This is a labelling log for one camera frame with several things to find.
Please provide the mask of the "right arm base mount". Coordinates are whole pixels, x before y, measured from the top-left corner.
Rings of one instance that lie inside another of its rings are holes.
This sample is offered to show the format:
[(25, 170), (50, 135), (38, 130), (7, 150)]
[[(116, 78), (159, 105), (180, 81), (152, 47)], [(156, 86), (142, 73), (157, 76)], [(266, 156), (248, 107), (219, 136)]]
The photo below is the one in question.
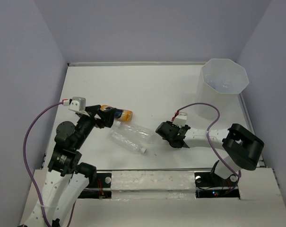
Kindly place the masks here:
[(212, 198), (240, 198), (238, 178), (231, 175), (223, 179), (214, 173), (218, 161), (209, 172), (195, 173), (195, 186), (197, 199)]

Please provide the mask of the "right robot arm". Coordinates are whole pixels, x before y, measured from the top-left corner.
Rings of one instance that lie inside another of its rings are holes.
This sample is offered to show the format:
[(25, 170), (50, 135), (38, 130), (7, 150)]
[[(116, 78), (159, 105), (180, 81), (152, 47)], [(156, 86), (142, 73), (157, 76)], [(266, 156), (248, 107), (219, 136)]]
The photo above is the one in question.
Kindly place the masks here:
[(237, 123), (228, 129), (209, 131), (166, 121), (156, 133), (173, 148), (212, 148), (218, 158), (209, 173), (213, 185), (221, 185), (231, 175), (241, 177), (241, 170), (254, 171), (264, 148), (261, 139)]

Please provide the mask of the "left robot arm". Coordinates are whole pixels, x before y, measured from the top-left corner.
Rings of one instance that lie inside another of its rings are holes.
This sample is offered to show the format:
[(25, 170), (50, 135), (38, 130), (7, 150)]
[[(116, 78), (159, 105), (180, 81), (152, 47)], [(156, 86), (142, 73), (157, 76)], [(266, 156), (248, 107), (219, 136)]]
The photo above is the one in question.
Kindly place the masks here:
[(79, 149), (93, 128), (111, 128), (114, 122), (115, 108), (101, 110), (100, 105), (86, 107), (67, 100), (61, 104), (69, 105), (79, 120), (76, 124), (64, 121), (57, 126), (55, 146), (42, 189), (28, 170), (38, 200), (23, 224), (25, 227), (60, 227), (67, 215), (73, 214), (77, 198), (86, 187), (95, 184), (97, 176), (95, 166), (80, 162)]

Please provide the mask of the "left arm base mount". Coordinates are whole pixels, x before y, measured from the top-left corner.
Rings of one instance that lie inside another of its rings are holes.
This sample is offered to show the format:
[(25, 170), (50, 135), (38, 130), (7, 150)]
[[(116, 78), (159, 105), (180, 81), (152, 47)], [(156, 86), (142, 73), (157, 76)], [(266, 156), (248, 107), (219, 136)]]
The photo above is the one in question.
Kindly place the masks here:
[(97, 172), (96, 179), (81, 192), (79, 199), (110, 199), (112, 173)]

